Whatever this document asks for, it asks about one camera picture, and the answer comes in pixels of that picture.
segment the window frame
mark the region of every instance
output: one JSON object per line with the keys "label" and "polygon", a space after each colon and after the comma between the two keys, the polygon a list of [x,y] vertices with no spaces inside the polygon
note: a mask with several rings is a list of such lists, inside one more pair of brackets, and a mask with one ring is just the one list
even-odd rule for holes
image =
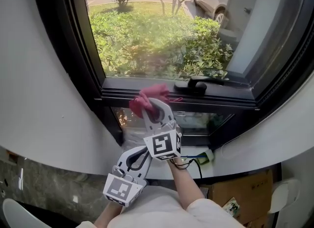
{"label": "window frame", "polygon": [[175,81],[106,77],[89,24],[85,0],[36,0],[50,41],[73,84],[104,126],[122,145],[123,131],[111,107],[129,107],[143,87],[164,82],[170,89],[174,111],[233,114],[211,135],[183,136],[183,145],[208,145],[216,149],[249,130],[279,108],[314,70],[314,14],[297,48],[272,82],[254,95],[249,87],[206,83],[204,96],[191,96],[173,89]]}

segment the grass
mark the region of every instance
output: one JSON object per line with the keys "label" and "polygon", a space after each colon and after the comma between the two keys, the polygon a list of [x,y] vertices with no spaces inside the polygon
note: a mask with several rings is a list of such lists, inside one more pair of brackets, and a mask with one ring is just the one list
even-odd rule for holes
{"label": "grass", "polygon": [[[166,15],[171,15],[172,4],[165,3],[165,13]],[[89,13],[99,13],[99,12],[111,12],[114,10],[118,10],[118,5],[115,3],[103,4],[103,5],[95,5],[89,7]],[[127,6],[126,12],[137,11],[140,13],[149,13],[162,15],[162,6],[160,2],[129,2]],[[187,16],[181,7],[178,11],[178,16]]]}

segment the green object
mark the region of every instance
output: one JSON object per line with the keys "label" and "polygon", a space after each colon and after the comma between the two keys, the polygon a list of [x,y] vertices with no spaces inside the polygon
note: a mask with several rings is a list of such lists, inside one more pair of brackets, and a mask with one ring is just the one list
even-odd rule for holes
{"label": "green object", "polygon": [[208,159],[207,154],[205,152],[200,153],[198,156],[203,156],[203,157],[196,158],[198,163],[199,163],[199,165],[203,165],[203,164],[209,163],[209,159]]}

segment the wire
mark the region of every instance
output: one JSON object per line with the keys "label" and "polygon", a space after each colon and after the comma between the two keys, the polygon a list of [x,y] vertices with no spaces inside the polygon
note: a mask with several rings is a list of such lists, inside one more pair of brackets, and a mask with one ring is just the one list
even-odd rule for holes
{"label": "wire", "polygon": [[198,164],[198,162],[196,161],[196,159],[193,158],[193,159],[189,160],[188,163],[184,163],[184,164],[176,164],[173,159],[170,159],[170,162],[171,162],[178,170],[181,170],[181,171],[182,171],[182,170],[186,170],[186,169],[190,166],[190,164],[191,164],[193,161],[196,163],[196,165],[197,165],[197,167],[198,167],[198,171],[200,172],[200,177],[201,177],[201,179],[202,179],[203,176],[202,176],[201,166]]}

